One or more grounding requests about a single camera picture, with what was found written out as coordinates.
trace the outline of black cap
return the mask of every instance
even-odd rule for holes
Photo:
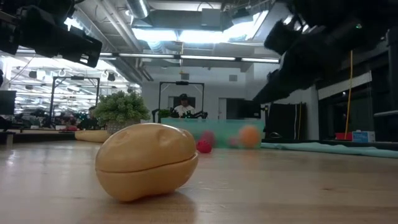
[[[180,95],[180,100],[187,100],[188,99],[188,95],[183,93]]]

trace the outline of wooden table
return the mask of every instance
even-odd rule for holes
[[[398,223],[398,160],[215,149],[174,194],[119,203],[96,180],[99,144],[0,150],[0,223]]]

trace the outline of orange ball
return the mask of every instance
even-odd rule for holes
[[[246,125],[239,131],[239,140],[245,148],[253,149],[261,143],[261,134],[255,126]]]

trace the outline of plant pot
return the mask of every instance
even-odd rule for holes
[[[109,134],[114,134],[114,133],[122,130],[123,128],[131,126],[133,124],[139,124],[139,123],[141,123],[140,120],[130,120],[130,121],[126,121],[123,123],[116,122],[116,121],[110,121],[107,123],[107,125],[108,125],[107,132]]]

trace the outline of black frame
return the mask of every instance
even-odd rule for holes
[[[57,79],[61,79],[62,81],[60,83],[55,83],[55,81]],[[84,79],[89,79],[89,80],[97,80],[97,94],[96,94],[96,98],[95,98],[95,105],[98,104],[98,95],[100,93],[100,78],[88,78],[88,77],[52,77],[52,89],[51,89],[51,101],[50,101],[50,120],[52,120],[52,115],[53,115],[53,107],[54,107],[54,92],[55,92],[55,88],[58,87],[59,85],[62,84],[63,81],[65,81],[66,79],[71,79],[71,80],[84,80]]]
[[[201,94],[201,111],[203,111],[203,107],[205,105],[205,84],[204,83],[190,83],[190,82],[160,82],[159,83],[159,103],[158,110],[160,110],[160,100],[162,97],[162,85],[163,84],[176,84],[176,85],[201,85],[202,94]]]

